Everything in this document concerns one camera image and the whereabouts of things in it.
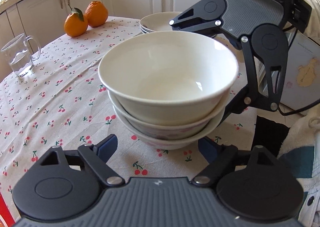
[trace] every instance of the tablecloth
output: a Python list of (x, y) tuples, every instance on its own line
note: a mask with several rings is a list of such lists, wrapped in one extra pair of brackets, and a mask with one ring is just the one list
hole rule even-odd
[[(98, 63), (109, 49), (139, 32), (139, 20), (109, 17), (103, 26), (89, 28), (80, 37), (63, 35), (49, 43), (30, 74), (19, 79), (12, 73), (0, 84), (0, 192), (14, 219), (19, 214), (12, 201), (13, 187), (53, 145), (77, 149), (116, 134), (118, 149), (107, 164), (126, 181), (131, 176), (192, 178), (207, 165), (197, 143), (172, 151), (154, 149), (114, 114), (97, 75)], [(131, 72), (139, 71), (132, 67)], [(240, 63), (230, 97), (245, 84)], [(229, 116), (209, 136), (218, 144), (250, 149), (255, 121), (256, 109), (248, 108)]]

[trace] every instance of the clear glass cup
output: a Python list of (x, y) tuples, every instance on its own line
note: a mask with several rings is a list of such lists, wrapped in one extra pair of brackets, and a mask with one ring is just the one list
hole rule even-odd
[[(32, 52), (27, 47), (27, 41), (31, 39), (35, 40), (38, 46), (36, 57), (32, 56)], [(41, 49), (39, 42), (32, 36), (26, 37), (25, 34), (20, 34), (8, 42), (0, 52), (5, 55), (14, 73), (19, 77), (23, 77), (33, 68), (33, 62), (39, 59)]]

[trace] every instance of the tile floor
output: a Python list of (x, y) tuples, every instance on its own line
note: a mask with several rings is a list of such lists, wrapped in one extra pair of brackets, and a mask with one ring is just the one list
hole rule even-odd
[[(282, 110), (282, 112), (289, 112), (289, 111), (292, 111), (291, 108), (283, 105), (283, 104), (280, 104), (280, 108)], [(265, 111), (265, 110), (260, 110), (258, 109), (258, 116), (260, 117), (264, 117), (266, 119), (269, 119), (269, 120), (273, 120), (274, 122), (277, 122), (277, 123), (281, 123), (281, 124), (284, 124), (286, 125), (287, 127), (291, 127), (299, 118), (302, 118), (303, 115), (301, 115), (300, 113), (299, 114), (294, 114), (294, 115), (290, 115), (290, 116), (282, 116), (280, 114), (279, 111), (276, 111), (276, 112), (270, 112), (270, 111)]]

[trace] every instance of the white logo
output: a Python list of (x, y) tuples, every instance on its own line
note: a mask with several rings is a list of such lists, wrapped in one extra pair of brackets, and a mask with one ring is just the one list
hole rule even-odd
[(156, 184), (157, 186), (162, 185), (163, 182), (161, 180), (158, 180), (157, 182), (153, 182), (154, 184)]

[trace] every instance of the orange fruit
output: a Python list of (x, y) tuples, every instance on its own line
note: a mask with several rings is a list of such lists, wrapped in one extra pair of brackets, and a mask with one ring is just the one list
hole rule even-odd
[(83, 16), (84, 21), (81, 21), (78, 14), (72, 13), (68, 15), (64, 22), (64, 31), (71, 37), (77, 37), (84, 34), (88, 28), (88, 19)]
[(98, 27), (106, 22), (109, 13), (103, 3), (99, 1), (92, 1), (87, 7), (84, 15), (87, 17), (88, 23), (91, 27)]

